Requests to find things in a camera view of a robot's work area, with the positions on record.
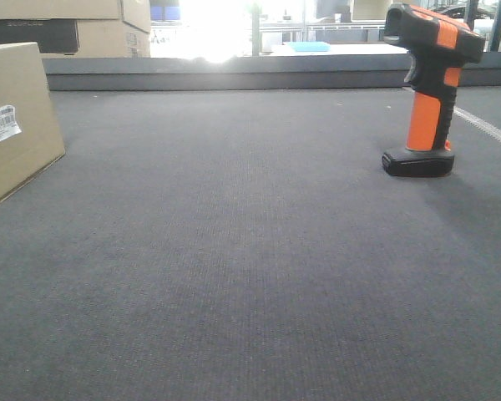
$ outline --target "barcode scanner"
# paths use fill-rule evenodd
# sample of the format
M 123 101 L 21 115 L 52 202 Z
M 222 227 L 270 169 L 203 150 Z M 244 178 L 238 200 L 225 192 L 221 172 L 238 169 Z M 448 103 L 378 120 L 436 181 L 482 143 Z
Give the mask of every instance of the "barcode scanner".
M 384 42 L 412 56 L 405 82 L 415 95 L 406 147 L 384 152 L 382 166 L 397 176 L 446 175 L 454 162 L 447 137 L 460 73 L 466 63 L 480 62 L 484 38 L 465 23 L 395 3 L 387 11 Z

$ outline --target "orange grip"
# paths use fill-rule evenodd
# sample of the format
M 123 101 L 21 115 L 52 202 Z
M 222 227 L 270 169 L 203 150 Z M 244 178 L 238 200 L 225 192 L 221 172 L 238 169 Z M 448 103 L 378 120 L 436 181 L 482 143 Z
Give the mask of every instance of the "orange grip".
M 440 107 L 439 99 L 416 92 L 407 139 L 408 149 L 423 151 L 433 148 Z

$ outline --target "box label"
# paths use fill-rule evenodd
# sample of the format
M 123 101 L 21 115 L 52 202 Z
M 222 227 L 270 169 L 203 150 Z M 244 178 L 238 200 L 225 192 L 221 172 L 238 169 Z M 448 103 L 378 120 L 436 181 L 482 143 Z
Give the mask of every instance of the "box label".
M 15 106 L 0 107 L 0 142 L 21 132 L 15 119 Z

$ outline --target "dark gray carpet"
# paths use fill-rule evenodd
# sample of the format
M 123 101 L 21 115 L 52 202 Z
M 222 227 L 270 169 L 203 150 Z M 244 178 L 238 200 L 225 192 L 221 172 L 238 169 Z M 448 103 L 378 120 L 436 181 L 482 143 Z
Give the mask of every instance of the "dark gray carpet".
M 400 179 L 400 89 L 53 98 L 68 154 L 0 205 L 0 401 L 501 401 L 499 143 L 455 118 L 453 173 Z

